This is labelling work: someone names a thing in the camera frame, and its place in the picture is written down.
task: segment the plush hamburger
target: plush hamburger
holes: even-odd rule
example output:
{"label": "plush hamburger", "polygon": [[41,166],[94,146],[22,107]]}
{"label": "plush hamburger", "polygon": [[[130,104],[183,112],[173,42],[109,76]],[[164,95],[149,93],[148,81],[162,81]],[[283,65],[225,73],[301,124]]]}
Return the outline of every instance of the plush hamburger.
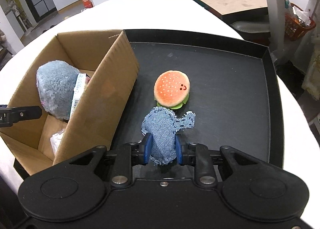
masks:
{"label": "plush hamburger", "polygon": [[185,73],[169,70],[161,74],[154,87],[155,100],[158,106],[179,109],[187,103],[190,82]]}

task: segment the smiley face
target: smiley face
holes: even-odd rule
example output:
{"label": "smiley face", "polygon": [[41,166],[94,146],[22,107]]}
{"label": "smiley face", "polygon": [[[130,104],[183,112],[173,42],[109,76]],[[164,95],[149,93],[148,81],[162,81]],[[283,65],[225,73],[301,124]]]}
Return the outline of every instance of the smiley face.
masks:
{"label": "smiley face", "polygon": [[183,90],[187,90],[187,87],[185,85],[181,84],[181,86],[184,87]]}

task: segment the white tablecloth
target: white tablecloth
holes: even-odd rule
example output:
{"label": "white tablecloth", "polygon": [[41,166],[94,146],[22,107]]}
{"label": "white tablecloth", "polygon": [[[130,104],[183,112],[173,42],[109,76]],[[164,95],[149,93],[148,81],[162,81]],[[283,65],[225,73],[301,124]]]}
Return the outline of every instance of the white tablecloth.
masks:
{"label": "white tablecloth", "polygon": [[[106,29],[188,30],[242,39],[192,0],[109,0],[61,22],[17,53],[0,71],[0,104],[9,103],[28,67],[54,35]],[[278,82],[284,118],[284,169],[308,185],[310,198],[301,218],[320,228],[320,149],[300,106],[279,78]],[[17,192],[22,179],[13,169],[13,161],[0,138],[0,174]]]}

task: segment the denim plush toy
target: denim plush toy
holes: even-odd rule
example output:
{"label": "denim plush toy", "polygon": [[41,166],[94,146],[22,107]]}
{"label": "denim plush toy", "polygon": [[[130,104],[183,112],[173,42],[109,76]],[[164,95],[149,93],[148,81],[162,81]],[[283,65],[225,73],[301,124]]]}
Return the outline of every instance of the denim plush toy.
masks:
{"label": "denim plush toy", "polygon": [[176,158],[175,135],[184,128],[192,128],[196,115],[188,111],[178,119],[172,110],[155,107],[142,122],[142,133],[153,137],[150,159],[155,165],[167,165]]}

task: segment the blue fluffy plush toy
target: blue fluffy plush toy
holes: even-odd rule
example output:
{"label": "blue fluffy plush toy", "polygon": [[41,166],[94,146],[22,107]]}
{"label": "blue fluffy plush toy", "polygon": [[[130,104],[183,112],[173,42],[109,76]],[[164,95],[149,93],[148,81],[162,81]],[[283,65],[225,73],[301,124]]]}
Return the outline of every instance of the blue fluffy plush toy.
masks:
{"label": "blue fluffy plush toy", "polygon": [[51,61],[38,68],[36,80],[43,108],[58,119],[70,116],[78,69],[64,61]]}

